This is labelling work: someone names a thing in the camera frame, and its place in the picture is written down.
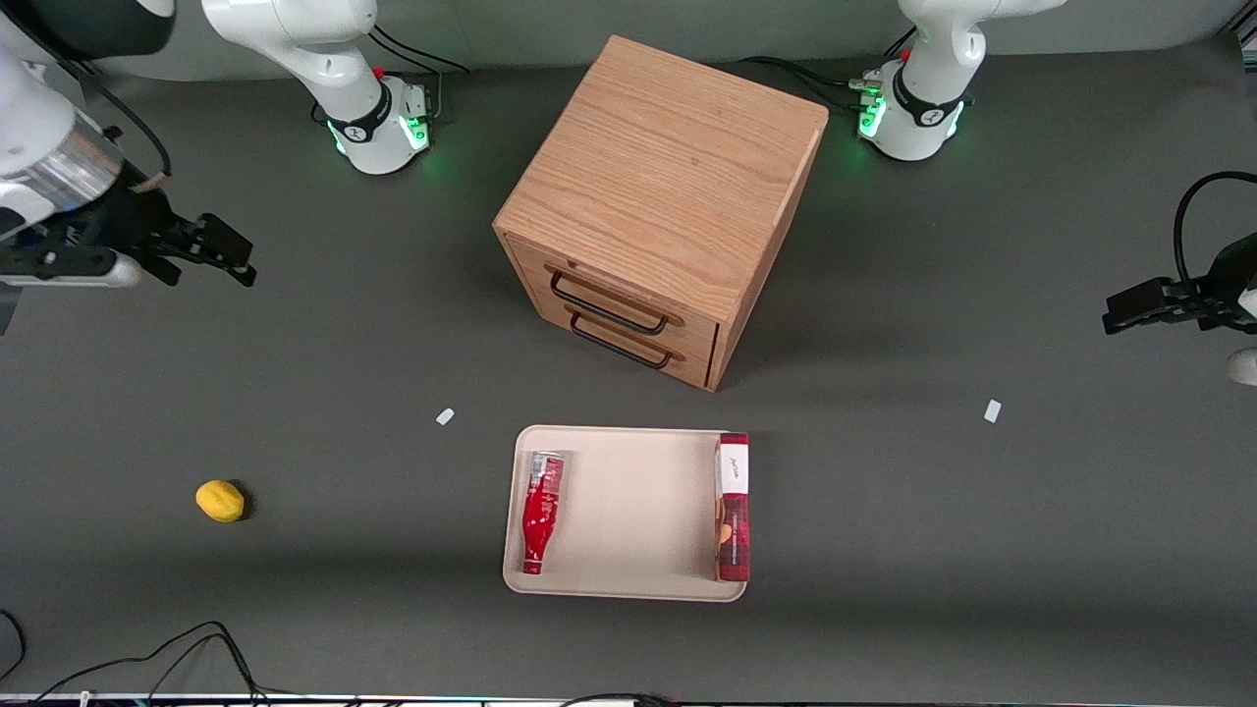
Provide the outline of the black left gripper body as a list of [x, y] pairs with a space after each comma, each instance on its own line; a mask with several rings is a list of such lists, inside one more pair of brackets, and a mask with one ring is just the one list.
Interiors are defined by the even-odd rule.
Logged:
[[1239, 304], [1239, 296], [1254, 286], [1256, 234], [1249, 234], [1223, 247], [1204, 276], [1190, 279], [1199, 299], [1213, 315], [1200, 315], [1197, 326], [1202, 332], [1231, 328], [1256, 335], [1254, 315]]

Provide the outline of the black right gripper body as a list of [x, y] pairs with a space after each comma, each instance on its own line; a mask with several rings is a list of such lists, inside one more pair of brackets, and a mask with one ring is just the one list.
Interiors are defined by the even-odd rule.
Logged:
[[165, 192], [129, 179], [69, 211], [31, 187], [3, 187], [4, 286], [138, 286], [143, 255], [173, 264], [168, 233], [184, 223]]

